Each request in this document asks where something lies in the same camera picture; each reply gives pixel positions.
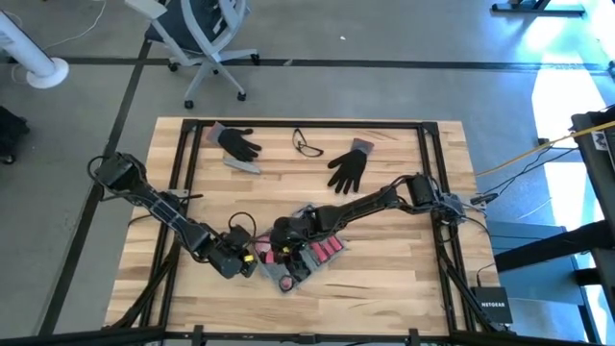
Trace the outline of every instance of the black bag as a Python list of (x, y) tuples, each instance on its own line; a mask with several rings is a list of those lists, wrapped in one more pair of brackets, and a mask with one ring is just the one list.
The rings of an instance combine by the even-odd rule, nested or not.
[(3, 163), (11, 164), (15, 161), (14, 148), (19, 139), (29, 132), (26, 119), (0, 106), (0, 160)]

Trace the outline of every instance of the yellow cable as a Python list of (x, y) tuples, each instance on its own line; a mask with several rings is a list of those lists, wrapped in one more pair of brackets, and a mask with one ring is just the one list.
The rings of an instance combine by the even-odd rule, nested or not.
[(498, 170), (500, 170), (500, 169), (502, 169), (502, 168), (504, 168), (504, 167), (506, 167), (508, 165), (511, 165), (512, 163), (514, 163), (516, 161), (522, 160), (522, 159), (530, 156), (531, 154), (533, 154), (533, 153), (535, 153), (537, 151), (543, 150), (543, 149), (547, 148), (548, 146), (550, 146), (550, 145), (552, 145), (554, 143), (557, 143), (557, 142), (559, 142), (561, 140), (568, 139), (568, 138), (574, 138), (574, 137), (578, 137), (578, 136), (583, 136), (583, 135), (587, 135), (587, 134), (590, 134), (590, 133), (592, 133), (594, 131), (604, 130), (604, 129), (612, 127), (612, 126), (615, 126), (615, 121), (609, 121), (609, 122), (607, 122), (605, 124), (594, 126), (592, 128), (589, 128), (589, 129), (581, 130), (579, 132), (575, 132), (573, 134), (569, 134), (569, 135), (564, 136), (562, 138), (555, 139), (555, 140), (552, 140), (552, 141), (547, 142), (545, 144), (539, 145), (539, 146), (531, 149), (530, 151), (528, 151), (528, 152), (526, 152), (524, 154), (521, 154), (520, 156), (518, 156), (518, 157), (516, 157), (516, 158), (514, 158), (512, 160), (509, 160), (509, 161), (506, 161), (506, 162), (500, 164), (497, 167), (488, 169), (488, 170), (486, 170), (484, 172), (480, 172), (479, 174), (477, 174), (477, 178), (478, 177), (482, 177), (482, 176), (486, 176), (487, 174), (491, 174), (491, 173), (493, 173), (495, 171), (498, 171)]

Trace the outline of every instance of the black metal frame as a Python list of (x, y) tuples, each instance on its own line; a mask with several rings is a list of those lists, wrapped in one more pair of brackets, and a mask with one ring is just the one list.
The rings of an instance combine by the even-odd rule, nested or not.
[[(423, 165), (423, 173), (431, 174), (430, 154), (427, 145), (427, 136), (430, 135), (433, 143), (438, 180), (443, 192), (450, 192), (446, 174), (444, 155), (440, 141), (440, 134), (436, 122), (374, 122), (374, 121), (291, 121), (291, 120), (230, 120), (220, 122), (229, 127), (287, 127), (287, 128), (362, 128), (362, 129), (408, 129), (414, 130), (418, 135), (419, 149)], [(190, 191), (194, 179), (196, 161), (198, 158), (199, 147), (202, 139), (203, 129), (213, 125), (214, 120), (185, 119), (182, 124), (181, 134), (175, 153), (173, 170), (171, 173), (169, 188), (177, 188), (181, 173), (182, 160), (185, 153), (187, 139), (190, 133), (194, 133), (190, 148), (189, 161), (184, 180), (184, 189)], [(181, 210), (187, 213), (187, 201)], [(516, 336), (508, 333), (487, 333), (477, 332), (474, 320), (474, 312), (480, 311), (480, 306), (474, 300), (461, 300), (463, 317), (466, 331), (457, 327), (455, 320), (455, 305), (451, 283), (460, 291), (469, 292), (467, 287), (465, 269), (461, 248), (457, 237), (452, 236), (451, 252), (453, 261), (449, 259), (447, 250), (443, 243), (442, 228), (436, 218), (431, 216), (436, 259), (438, 262), (438, 274), (442, 290), (442, 299), (446, 314), (449, 335), (442, 336), (419, 336), (416, 329), (408, 329), (407, 334), (402, 335), (366, 335), (366, 334), (246, 334), (246, 333), (204, 333), (204, 327), (195, 326), (193, 331), (185, 333), (171, 333), (166, 331), (175, 277), (177, 274), (177, 264), (180, 256), (180, 245), (174, 240), (171, 250), (165, 258), (164, 248), (168, 236), (168, 227), (160, 225), (159, 238), (156, 244), (150, 279), (141, 295), (137, 298), (133, 306), (126, 312), (123, 318), (112, 326), (108, 326), (101, 331), (55, 334), (22, 337), (14, 339), (0, 340), (2, 345), (124, 345), (144, 343), (151, 341), (163, 341), (166, 339), (189, 339), (193, 346), (203, 346), (209, 340), (251, 340), (251, 341), (293, 341), (300, 344), (315, 344), (319, 342), (403, 342), (408, 346), (418, 346), (421, 343), (437, 344), (457, 344), (457, 345), (588, 345), (581, 342), (567, 342), (544, 338), (533, 338)], [(456, 226), (447, 226), (449, 236), (458, 232)], [(160, 285), (162, 279), (166, 277), (166, 283), (162, 294), (160, 314), (156, 326), (149, 326), (151, 320), (152, 305), (154, 303), (154, 292)], [(141, 316), (138, 327), (132, 325)]]
[(582, 15), (585, 8), (582, 5), (549, 5), (551, 0), (516, 0), (516, 3), (499, 3), (491, 6), (492, 12), (500, 13), (533, 13), (550, 15)]

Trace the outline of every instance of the black floor stripe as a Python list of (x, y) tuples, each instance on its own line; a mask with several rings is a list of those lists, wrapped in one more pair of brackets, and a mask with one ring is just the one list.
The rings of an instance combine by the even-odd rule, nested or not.
[[(138, 81), (143, 73), (143, 62), (145, 61), (150, 48), (151, 44), (146, 42), (144, 42), (141, 46), (139, 58), (135, 60), (135, 68), (133, 69), (131, 79), (126, 87), (122, 103), (120, 104), (119, 111), (115, 117), (115, 121), (109, 135), (109, 140), (105, 146), (103, 155), (108, 156), (117, 148), (117, 143), (119, 142), (119, 138), (124, 130), (124, 125), (126, 124), (128, 112), (131, 104), (133, 103), (133, 99), (135, 98)], [(77, 264), (79, 263), (79, 258), (81, 257), (84, 245), (86, 244), (89, 227), (91, 226), (94, 213), (96, 212), (96, 208), (98, 207), (98, 203), (100, 201), (100, 197), (103, 195), (103, 192), (103, 188), (99, 185), (92, 184), (90, 187), (89, 193), (86, 197), (86, 203), (80, 213), (77, 229), (73, 236), (72, 242), (70, 243), (66, 260), (63, 264), (56, 287), (54, 288), (47, 311), (45, 312), (41, 322), (38, 335), (50, 335), (56, 329), (60, 314), (62, 313), (62, 307), (64, 305), (66, 295), (68, 294), (70, 283), (73, 280), (75, 271), (77, 270)]]
[[(166, 66), (168, 59), (163, 58), (63, 58), (71, 64), (84, 65), (136, 65)], [(247, 59), (224, 62), (227, 66), (252, 66)], [(548, 70), (587, 70), (607, 73), (605, 63), (556, 63), (556, 62), (420, 62), (420, 61), (369, 61), (369, 60), (313, 60), (313, 59), (261, 59), (262, 66), (279, 67), (366, 67), (366, 68), (406, 68), (406, 69), (466, 69), (493, 71), (539, 71)]]

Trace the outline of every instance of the chair wheel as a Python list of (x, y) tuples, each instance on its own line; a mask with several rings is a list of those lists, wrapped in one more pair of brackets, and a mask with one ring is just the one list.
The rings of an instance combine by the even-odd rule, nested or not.
[(8, 155), (2, 158), (2, 163), (4, 164), (13, 164), (15, 162), (15, 155)]
[(252, 59), (252, 63), (256, 66), (260, 65), (260, 55), (258, 54), (250, 54), (250, 59)]

